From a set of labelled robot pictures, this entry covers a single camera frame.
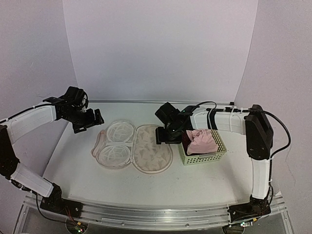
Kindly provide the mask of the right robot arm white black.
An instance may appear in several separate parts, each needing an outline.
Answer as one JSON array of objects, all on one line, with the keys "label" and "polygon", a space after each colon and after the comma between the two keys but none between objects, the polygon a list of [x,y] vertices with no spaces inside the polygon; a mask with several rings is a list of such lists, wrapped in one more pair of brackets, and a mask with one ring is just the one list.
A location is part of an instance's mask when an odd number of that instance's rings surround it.
[{"label": "right robot arm white black", "polygon": [[246,139],[247,154],[252,162],[252,193],[248,203],[232,205],[232,219],[260,217],[271,212],[268,197],[271,188],[273,129],[260,105],[251,109],[235,107],[209,108],[203,103],[179,110],[166,102],[155,112],[163,123],[156,129],[157,144],[179,144],[187,130],[215,130],[240,134]]}]

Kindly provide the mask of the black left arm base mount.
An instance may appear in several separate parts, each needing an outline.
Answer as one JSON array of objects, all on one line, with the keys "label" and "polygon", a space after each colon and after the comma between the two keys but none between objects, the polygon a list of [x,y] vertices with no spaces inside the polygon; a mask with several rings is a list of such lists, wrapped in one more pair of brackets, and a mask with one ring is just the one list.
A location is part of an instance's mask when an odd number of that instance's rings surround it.
[{"label": "black left arm base mount", "polygon": [[72,218],[79,218],[83,204],[78,201],[68,200],[62,197],[62,190],[59,185],[53,183],[53,189],[48,197],[43,197],[40,208],[60,215],[69,215]]}]

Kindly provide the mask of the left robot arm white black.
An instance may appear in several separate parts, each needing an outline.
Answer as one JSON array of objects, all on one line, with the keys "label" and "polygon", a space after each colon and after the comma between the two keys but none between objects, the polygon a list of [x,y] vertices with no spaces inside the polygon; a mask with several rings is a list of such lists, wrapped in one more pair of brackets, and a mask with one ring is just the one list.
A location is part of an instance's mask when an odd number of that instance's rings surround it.
[{"label": "left robot arm white black", "polygon": [[99,109],[88,106],[83,89],[70,86],[60,97],[48,97],[0,122],[0,174],[20,190],[42,198],[40,209],[79,217],[82,203],[63,198],[59,185],[42,174],[56,144],[56,121],[78,134],[102,125]]}]

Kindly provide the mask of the beige patterned mesh laundry bag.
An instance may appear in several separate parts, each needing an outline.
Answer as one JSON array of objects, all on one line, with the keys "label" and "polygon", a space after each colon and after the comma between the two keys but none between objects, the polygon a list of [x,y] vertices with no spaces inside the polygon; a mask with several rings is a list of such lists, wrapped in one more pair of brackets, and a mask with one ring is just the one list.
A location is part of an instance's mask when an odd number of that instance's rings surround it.
[{"label": "beige patterned mesh laundry bag", "polygon": [[98,133],[91,155],[106,168],[132,164],[144,174],[162,173],[171,166],[173,152],[167,144],[156,144],[156,129],[156,125],[135,127],[127,121],[115,121]]}]

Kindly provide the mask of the light pink bra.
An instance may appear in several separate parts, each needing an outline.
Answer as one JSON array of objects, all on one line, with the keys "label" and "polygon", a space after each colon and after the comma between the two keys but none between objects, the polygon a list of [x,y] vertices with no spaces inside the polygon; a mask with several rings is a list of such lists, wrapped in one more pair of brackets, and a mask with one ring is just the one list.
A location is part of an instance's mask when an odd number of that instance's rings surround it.
[{"label": "light pink bra", "polygon": [[188,146],[189,154],[209,154],[216,153],[218,144],[213,138],[209,129],[187,130],[189,139],[192,141]]}]

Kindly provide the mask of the light green perforated plastic basket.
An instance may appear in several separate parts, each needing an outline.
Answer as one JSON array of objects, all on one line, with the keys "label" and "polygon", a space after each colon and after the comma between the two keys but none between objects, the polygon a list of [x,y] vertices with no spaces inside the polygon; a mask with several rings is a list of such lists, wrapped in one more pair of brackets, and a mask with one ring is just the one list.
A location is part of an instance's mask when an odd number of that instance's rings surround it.
[{"label": "light green perforated plastic basket", "polygon": [[218,161],[227,152],[216,130],[187,130],[179,145],[181,160],[185,166]]}]

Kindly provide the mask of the dark red bra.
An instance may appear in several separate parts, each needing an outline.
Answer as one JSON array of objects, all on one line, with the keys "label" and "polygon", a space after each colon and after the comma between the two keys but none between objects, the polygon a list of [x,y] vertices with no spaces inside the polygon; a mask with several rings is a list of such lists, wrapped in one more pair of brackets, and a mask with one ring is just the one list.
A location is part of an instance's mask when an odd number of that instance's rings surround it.
[{"label": "dark red bra", "polygon": [[188,146],[190,145],[192,141],[189,139],[188,135],[186,132],[184,132],[182,134],[182,147],[183,147],[183,150],[184,150],[184,153],[186,156],[193,156],[194,154],[189,154],[187,153],[188,151]]}]

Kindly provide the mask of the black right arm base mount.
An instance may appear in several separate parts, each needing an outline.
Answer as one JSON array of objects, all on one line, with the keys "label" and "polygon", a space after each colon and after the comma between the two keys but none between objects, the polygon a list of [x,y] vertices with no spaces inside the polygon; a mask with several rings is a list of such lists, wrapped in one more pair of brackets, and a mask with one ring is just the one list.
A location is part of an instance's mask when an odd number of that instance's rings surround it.
[{"label": "black right arm base mount", "polygon": [[270,204],[268,197],[257,199],[250,196],[250,201],[248,203],[231,205],[229,207],[228,213],[230,215],[230,222],[236,223],[269,215],[271,213]]}]

